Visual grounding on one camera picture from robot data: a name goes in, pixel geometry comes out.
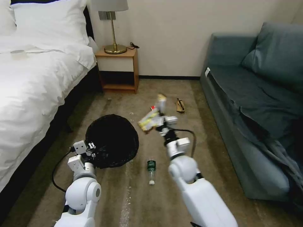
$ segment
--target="wall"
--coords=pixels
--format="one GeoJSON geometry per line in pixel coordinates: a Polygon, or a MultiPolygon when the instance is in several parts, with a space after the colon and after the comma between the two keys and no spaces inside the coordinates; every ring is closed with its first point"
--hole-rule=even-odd
{"type": "Polygon", "coordinates": [[[301,3],[301,7],[298,8],[298,11],[297,11],[292,23],[303,25],[303,0],[301,3]]]}
{"type": "MultiPolygon", "coordinates": [[[[199,76],[213,32],[257,34],[264,21],[290,23],[301,0],[128,0],[116,13],[116,41],[140,47],[140,75],[199,76]]],[[[110,21],[90,9],[99,47],[112,43],[110,21]]]]}

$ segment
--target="black trash can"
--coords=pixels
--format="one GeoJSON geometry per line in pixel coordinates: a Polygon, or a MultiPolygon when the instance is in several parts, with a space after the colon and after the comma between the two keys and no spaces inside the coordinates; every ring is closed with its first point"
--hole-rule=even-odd
{"type": "Polygon", "coordinates": [[[87,143],[94,143],[94,164],[101,169],[124,165],[136,156],[139,148],[133,125],[115,114],[102,116],[91,123],[85,138],[87,143]]]}

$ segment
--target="black cable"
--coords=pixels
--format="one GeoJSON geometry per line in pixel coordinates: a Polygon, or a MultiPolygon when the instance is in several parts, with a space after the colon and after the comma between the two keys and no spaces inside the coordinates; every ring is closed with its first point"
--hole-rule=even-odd
{"type": "Polygon", "coordinates": [[[54,185],[56,188],[58,188],[59,190],[63,191],[64,193],[66,192],[66,190],[64,190],[63,188],[59,187],[59,186],[56,184],[56,182],[55,182],[55,180],[54,180],[54,175],[55,175],[56,168],[58,167],[58,165],[60,164],[60,162],[62,162],[62,160],[63,160],[69,153],[71,153],[71,152],[72,152],[72,150],[70,150],[69,152],[67,152],[67,153],[66,153],[66,154],[57,162],[57,164],[55,165],[53,171],[51,172],[51,182],[53,183],[53,185],[54,185]]]}
{"type": "Polygon", "coordinates": [[[193,135],[193,147],[192,147],[192,153],[190,155],[190,157],[193,157],[193,154],[195,152],[195,148],[196,148],[196,143],[197,143],[197,138],[196,138],[196,135],[193,131],[190,131],[188,129],[174,129],[174,128],[170,128],[172,130],[175,130],[175,131],[186,131],[186,132],[189,132],[193,135]]]}
{"type": "Polygon", "coordinates": [[[132,46],[133,48],[127,47],[128,49],[135,49],[135,48],[139,49],[140,48],[139,46],[135,45],[133,42],[130,42],[129,45],[132,46]]]}

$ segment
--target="beige carpet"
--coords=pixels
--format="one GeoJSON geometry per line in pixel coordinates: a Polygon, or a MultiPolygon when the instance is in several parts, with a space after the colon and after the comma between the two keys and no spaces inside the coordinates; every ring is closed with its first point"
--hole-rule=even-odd
{"type": "MultiPolygon", "coordinates": [[[[97,169],[102,192],[95,215],[96,226],[190,226],[191,217],[167,171],[169,159],[163,139],[156,131],[145,135],[137,126],[137,122],[155,103],[158,92],[168,96],[167,114],[179,118],[178,128],[195,131],[197,147],[194,158],[203,176],[213,183],[234,214],[239,226],[303,226],[302,220],[277,204],[244,196],[198,81],[147,79],[140,80],[136,95],[89,94],[81,100],[69,119],[74,132],[68,134],[62,131],[59,134],[3,226],[54,226],[64,206],[64,194],[51,184],[52,168],[73,142],[84,139],[90,123],[104,114],[118,114],[129,119],[138,132],[140,146],[137,156],[128,164],[114,169],[97,169]],[[184,101],[185,114],[175,111],[176,98],[184,101]],[[149,186],[146,170],[146,161],[150,157],[157,161],[154,186],[149,186]]],[[[186,136],[191,135],[179,134],[179,137],[186,136]]],[[[66,158],[56,173],[56,181],[67,188],[72,176],[66,158]]]]}

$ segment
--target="green bottle label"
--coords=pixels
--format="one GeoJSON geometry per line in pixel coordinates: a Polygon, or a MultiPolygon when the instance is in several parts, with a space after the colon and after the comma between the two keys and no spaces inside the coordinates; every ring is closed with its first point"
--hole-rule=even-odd
{"type": "Polygon", "coordinates": [[[154,160],[147,161],[147,170],[148,171],[150,171],[150,170],[155,171],[156,170],[156,161],[154,161],[154,160]]]}

